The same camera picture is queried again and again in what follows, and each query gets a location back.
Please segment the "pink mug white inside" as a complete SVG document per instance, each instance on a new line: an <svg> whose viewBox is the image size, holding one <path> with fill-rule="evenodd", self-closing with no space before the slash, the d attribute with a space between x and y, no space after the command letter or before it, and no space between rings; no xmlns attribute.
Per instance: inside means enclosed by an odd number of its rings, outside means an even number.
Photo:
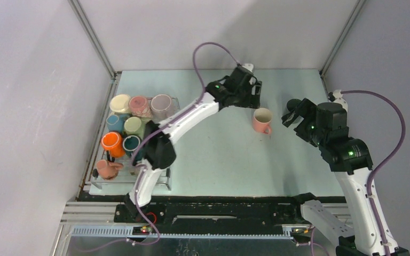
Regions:
<svg viewBox="0 0 410 256"><path fill-rule="evenodd" d="M267 108L258 108L252 117L252 127L254 131L270 135L272 133L271 122L273 114Z"/></svg>

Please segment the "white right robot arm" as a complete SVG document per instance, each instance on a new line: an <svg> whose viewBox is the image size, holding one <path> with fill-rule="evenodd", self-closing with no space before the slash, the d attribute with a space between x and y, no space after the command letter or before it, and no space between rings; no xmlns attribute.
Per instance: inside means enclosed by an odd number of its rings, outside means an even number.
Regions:
<svg viewBox="0 0 410 256"><path fill-rule="evenodd" d="M311 193L298 195L289 208L292 221L305 220L319 229L335 246L336 255L409 255L389 231L376 188L369 176L374 172L367 145L349 136L347 110L341 103L316 105L309 99L291 99L282 123L289 127L297 118L296 135L317 147L336 177L346 200L352 227L324 210Z"/></svg>

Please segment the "dark grey mug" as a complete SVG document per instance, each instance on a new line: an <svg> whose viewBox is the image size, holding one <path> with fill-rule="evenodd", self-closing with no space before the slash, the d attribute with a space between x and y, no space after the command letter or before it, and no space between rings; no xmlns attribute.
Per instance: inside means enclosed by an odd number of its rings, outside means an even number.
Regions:
<svg viewBox="0 0 410 256"><path fill-rule="evenodd" d="M300 99L290 99L286 104L287 112L296 113L297 107L301 102L302 101Z"/></svg>

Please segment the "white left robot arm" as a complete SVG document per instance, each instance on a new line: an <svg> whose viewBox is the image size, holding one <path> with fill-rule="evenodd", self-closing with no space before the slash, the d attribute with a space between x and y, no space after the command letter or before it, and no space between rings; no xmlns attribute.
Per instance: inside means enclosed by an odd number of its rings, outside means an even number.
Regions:
<svg viewBox="0 0 410 256"><path fill-rule="evenodd" d="M253 71L252 63L237 65L229 76L210 82L196 100L178 113L159 123L146 124L144 139L136 150L142 159L131 159L139 174L124 200L129 218L141 222L147 217L146 205L154 187L161 173L175 161L174 145L186 132L226 107L259 106L262 84Z"/></svg>

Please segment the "lilac mug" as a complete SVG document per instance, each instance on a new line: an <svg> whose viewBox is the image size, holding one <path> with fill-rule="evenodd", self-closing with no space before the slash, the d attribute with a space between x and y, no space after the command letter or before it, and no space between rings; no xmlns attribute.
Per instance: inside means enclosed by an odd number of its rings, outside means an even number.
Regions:
<svg viewBox="0 0 410 256"><path fill-rule="evenodd" d="M174 115L174 100L167 94L158 94L151 99L150 108L155 122Z"/></svg>

